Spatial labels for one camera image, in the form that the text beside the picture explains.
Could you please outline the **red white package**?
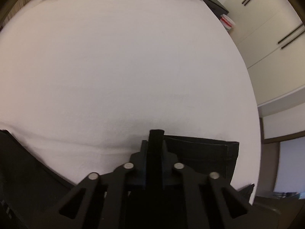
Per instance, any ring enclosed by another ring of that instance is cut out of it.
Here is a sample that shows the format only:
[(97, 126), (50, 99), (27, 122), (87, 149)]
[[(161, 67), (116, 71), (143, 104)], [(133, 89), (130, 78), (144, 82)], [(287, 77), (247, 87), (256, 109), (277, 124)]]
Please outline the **red white package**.
[(220, 22), (227, 31), (230, 31), (231, 29), (233, 29), (235, 27), (234, 21), (225, 14), (221, 15)]

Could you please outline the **black pants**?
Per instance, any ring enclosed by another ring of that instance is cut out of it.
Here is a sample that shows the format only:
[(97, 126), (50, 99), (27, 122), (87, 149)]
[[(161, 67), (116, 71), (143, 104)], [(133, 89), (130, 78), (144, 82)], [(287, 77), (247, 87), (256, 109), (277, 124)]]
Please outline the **black pants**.
[[(177, 184), (162, 181), (163, 140)], [(1, 228), (252, 228), (249, 198), (230, 184), (237, 142), (149, 133), (145, 185), (129, 161), (72, 185), (1, 131)]]

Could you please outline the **black nightstand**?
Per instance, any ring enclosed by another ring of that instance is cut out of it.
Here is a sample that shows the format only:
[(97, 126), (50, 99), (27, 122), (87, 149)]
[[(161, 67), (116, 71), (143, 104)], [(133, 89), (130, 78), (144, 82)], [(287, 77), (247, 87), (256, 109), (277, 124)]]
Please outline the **black nightstand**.
[(218, 0), (203, 0), (214, 15), (220, 19), (222, 15), (228, 15), (229, 11)]

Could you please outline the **white bed sheet mattress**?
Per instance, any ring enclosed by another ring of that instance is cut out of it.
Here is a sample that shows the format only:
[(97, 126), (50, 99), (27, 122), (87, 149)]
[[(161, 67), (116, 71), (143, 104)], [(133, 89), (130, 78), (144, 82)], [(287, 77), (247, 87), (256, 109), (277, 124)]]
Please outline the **white bed sheet mattress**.
[(152, 129), (237, 141), (232, 186), (258, 182), (248, 71), (202, 0), (31, 0), (1, 31), (1, 129), (74, 184)]

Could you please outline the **white wardrobe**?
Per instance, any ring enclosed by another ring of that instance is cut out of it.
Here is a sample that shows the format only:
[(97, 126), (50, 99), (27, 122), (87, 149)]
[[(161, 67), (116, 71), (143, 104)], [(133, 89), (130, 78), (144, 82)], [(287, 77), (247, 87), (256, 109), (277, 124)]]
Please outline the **white wardrobe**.
[(302, 23), (288, 0), (225, 0), (230, 31), (247, 67), (258, 105), (304, 86), (304, 35), (285, 49), (277, 42)]

